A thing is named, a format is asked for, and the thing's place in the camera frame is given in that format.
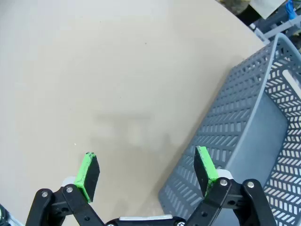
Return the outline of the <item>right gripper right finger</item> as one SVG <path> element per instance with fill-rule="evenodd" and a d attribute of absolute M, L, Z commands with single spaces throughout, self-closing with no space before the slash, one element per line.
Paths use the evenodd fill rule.
<path fill-rule="evenodd" d="M 222 210 L 232 210 L 241 226 L 274 226 L 275 218 L 260 182 L 237 183 L 219 176 L 204 146 L 196 146 L 194 170 L 203 195 L 187 226 L 212 226 Z"/>

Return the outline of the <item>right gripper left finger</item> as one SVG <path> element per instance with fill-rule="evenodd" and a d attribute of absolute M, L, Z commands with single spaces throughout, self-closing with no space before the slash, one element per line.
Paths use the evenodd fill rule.
<path fill-rule="evenodd" d="M 100 174 L 96 154 L 86 153 L 75 181 L 56 192 L 38 190 L 26 220 L 27 226 L 61 226 L 68 215 L 74 216 L 80 226 L 104 226 L 90 203 L 94 199 Z"/>

